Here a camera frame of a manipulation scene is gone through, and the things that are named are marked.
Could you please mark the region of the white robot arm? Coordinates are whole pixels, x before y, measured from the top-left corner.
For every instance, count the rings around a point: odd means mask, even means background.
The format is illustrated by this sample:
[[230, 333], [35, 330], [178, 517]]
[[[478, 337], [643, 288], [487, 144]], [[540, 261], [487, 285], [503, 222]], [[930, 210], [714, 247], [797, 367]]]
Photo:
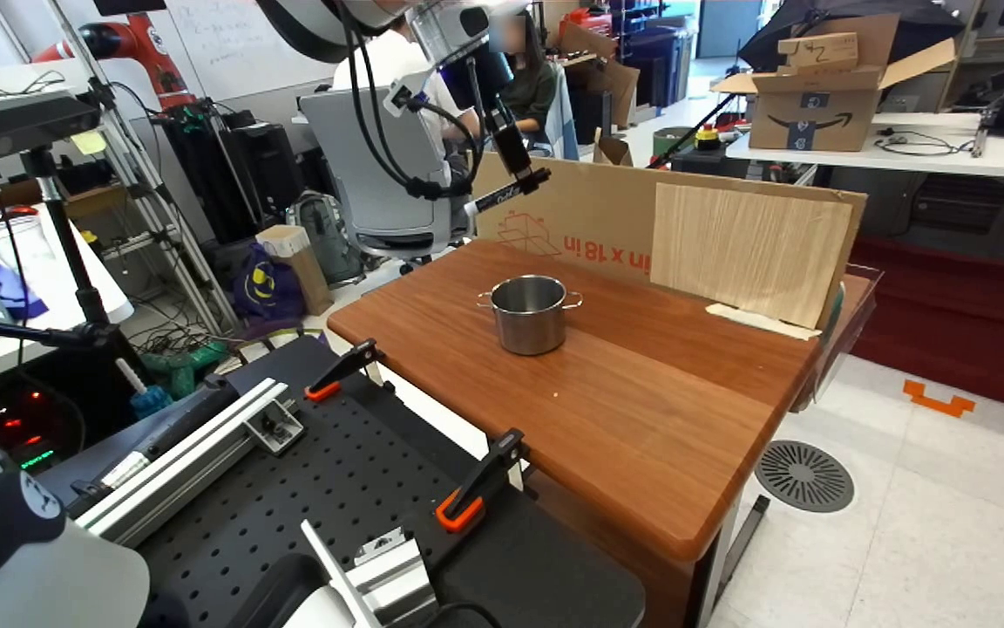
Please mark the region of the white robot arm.
[[419, 74], [399, 74], [395, 80], [395, 104], [407, 110], [424, 110], [424, 83], [435, 68], [450, 64], [471, 64], [472, 107], [483, 119], [487, 140], [503, 151], [503, 165], [513, 173], [508, 183], [492, 193], [492, 203], [513, 196], [530, 196], [546, 181], [546, 169], [536, 166], [520, 140], [517, 119], [483, 95], [482, 83], [482, 52], [496, 45], [496, 31], [524, 10], [524, 0], [254, 0], [275, 34], [298, 55], [316, 64], [349, 66], [349, 95], [356, 107], [356, 126], [376, 166], [399, 183], [412, 198], [451, 198], [468, 196], [478, 165], [450, 183], [415, 178], [395, 158], [383, 122], [361, 114], [376, 104], [376, 68], [372, 40], [378, 40], [396, 21], [405, 21], [415, 38], [412, 45], [424, 60]]

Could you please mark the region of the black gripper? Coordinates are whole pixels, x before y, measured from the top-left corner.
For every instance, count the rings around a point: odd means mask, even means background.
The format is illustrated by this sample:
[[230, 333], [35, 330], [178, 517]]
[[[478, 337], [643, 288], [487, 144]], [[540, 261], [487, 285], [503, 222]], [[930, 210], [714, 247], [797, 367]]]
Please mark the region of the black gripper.
[[503, 166], [508, 169], [506, 183], [472, 198], [472, 210], [487, 214], [517, 196], [532, 196], [550, 178], [550, 169], [532, 165], [524, 132], [517, 130], [513, 114], [497, 102], [472, 95], [472, 107], [482, 119], [472, 151], [478, 153], [496, 151]]

